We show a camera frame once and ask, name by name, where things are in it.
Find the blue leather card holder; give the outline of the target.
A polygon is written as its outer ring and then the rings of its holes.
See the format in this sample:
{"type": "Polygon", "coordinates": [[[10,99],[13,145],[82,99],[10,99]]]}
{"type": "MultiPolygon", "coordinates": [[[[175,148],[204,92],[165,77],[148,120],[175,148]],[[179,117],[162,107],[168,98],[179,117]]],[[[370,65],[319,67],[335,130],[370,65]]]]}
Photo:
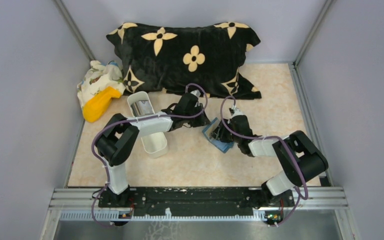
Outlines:
{"type": "Polygon", "coordinates": [[[227,142],[225,130],[221,125],[221,121],[215,117],[209,125],[204,127],[202,133],[214,147],[225,154],[228,150],[233,148],[234,142],[227,142]]]}

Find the white oblong plastic tray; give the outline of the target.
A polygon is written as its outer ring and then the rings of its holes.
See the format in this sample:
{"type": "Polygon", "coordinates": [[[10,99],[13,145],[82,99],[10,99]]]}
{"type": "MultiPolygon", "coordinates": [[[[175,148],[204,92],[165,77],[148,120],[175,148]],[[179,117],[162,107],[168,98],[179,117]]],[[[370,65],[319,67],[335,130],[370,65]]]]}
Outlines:
{"type": "MultiPolygon", "coordinates": [[[[151,103],[151,100],[149,98],[149,95],[145,91],[139,91],[136,93],[133,93],[132,95],[127,97],[127,104],[130,108],[130,111],[132,113],[131,104],[137,101],[141,100],[148,100],[151,103]]],[[[145,152],[148,154],[150,158],[156,159],[159,158],[165,154],[168,153],[169,147],[168,147],[168,141],[166,139],[166,136],[163,132],[157,132],[153,133],[147,136],[143,136],[141,138],[141,142],[143,145],[143,148],[145,152]]]]}

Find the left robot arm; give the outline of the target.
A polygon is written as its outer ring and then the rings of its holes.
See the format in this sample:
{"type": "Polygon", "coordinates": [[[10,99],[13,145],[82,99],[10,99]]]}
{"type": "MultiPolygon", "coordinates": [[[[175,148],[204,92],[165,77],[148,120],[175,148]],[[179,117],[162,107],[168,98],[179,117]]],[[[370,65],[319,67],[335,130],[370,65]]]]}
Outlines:
{"type": "Polygon", "coordinates": [[[127,118],[115,114],[91,144],[92,154],[102,162],[106,172],[105,188],[116,195],[128,189],[126,161],[137,139],[172,132],[184,125],[191,128],[208,125],[210,121],[205,114],[208,104],[201,103],[200,96],[198,90],[186,92],[171,107],[147,116],[127,118]]]}

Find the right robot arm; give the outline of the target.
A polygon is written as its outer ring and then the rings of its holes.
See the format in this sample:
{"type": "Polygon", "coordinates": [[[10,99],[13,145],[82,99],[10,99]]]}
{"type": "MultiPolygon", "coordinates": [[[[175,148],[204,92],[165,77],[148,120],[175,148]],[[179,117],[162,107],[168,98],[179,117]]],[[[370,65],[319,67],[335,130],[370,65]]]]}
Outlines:
{"type": "Polygon", "coordinates": [[[308,199],[307,182],[329,167],[326,157],[301,130],[285,137],[258,136],[251,130],[247,116],[236,114],[230,119],[215,118],[203,133],[222,153],[237,145],[248,157],[278,159],[282,170],[261,185],[266,199],[278,197],[291,189],[303,190],[299,196],[308,199]]]}

